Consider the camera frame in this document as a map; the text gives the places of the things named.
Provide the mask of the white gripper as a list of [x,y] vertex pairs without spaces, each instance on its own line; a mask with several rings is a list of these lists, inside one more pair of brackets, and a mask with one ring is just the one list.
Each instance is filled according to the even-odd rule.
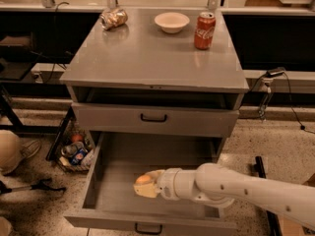
[[193,201],[199,194],[195,183],[195,171],[183,170],[181,168],[170,168],[165,171],[155,170],[145,173],[150,175],[154,182],[135,183],[134,191],[137,195],[145,198],[156,198],[158,192],[166,200]]

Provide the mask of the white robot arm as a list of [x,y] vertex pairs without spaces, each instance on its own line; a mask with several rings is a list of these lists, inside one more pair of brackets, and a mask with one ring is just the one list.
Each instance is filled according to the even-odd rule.
[[190,200],[209,207],[228,207],[242,200],[315,229],[315,188],[238,173],[215,163],[193,170],[150,171],[134,183],[137,195],[166,200]]

